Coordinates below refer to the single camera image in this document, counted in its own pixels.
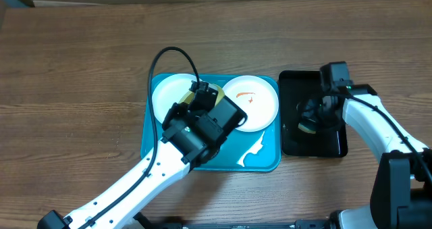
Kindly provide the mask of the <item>yellow-green plate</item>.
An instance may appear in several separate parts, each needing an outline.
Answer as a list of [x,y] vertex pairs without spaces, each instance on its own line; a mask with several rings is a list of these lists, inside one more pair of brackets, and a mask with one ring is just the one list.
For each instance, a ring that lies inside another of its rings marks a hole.
[[[216,84],[209,84],[209,87],[215,89],[217,91],[217,98],[215,101],[215,105],[217,105],[220,100],[225,96],[223,89]],[[188,91],[180,100],[179,103],[187,103],[190,104],[194,98],[194,93],[192,91]]]

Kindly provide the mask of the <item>green yellow sponge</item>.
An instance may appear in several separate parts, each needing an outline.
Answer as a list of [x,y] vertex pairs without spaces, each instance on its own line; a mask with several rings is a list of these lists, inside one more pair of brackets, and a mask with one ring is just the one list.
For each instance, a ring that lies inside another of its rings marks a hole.
[[314,122],[304,120],[298,124],[298,129],[305,133],[315,134],[317,132],[317,125]]

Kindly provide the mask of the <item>white plate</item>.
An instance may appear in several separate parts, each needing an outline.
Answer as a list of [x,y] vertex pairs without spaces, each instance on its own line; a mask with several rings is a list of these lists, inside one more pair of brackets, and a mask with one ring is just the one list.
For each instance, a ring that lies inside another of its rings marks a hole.
[[174,103],[189,91],[196,76],[192,74],[158,74],[153,78],[152,91],[153,111],[156,119],[162,123]]
[[269,126],[279,111],[275,89],[258,76],[238,76],[223,86],[223,92],[247,115],[237,128],[242,132],[256,132]]

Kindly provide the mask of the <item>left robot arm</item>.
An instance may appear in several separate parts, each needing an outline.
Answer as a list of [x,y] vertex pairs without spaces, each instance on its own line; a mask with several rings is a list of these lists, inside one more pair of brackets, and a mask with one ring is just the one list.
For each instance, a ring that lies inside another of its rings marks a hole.
[[62,216],[52,210],[37,229],[123,228],[168,186],[210,161],[246,113],[207,82],[192,82],[174,103],[147,156],[105,192]]

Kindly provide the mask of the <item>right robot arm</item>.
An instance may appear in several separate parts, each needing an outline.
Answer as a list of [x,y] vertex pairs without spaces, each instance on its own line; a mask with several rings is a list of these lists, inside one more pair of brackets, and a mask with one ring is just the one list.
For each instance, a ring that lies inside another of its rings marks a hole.
[[430,228],[431,148],[411,136],[368,84],[354,84],[344,61],[319,70],[321,89],[298,104],[310,134],[351,126],[379,160],[368,205],[335,211],[325,228]]

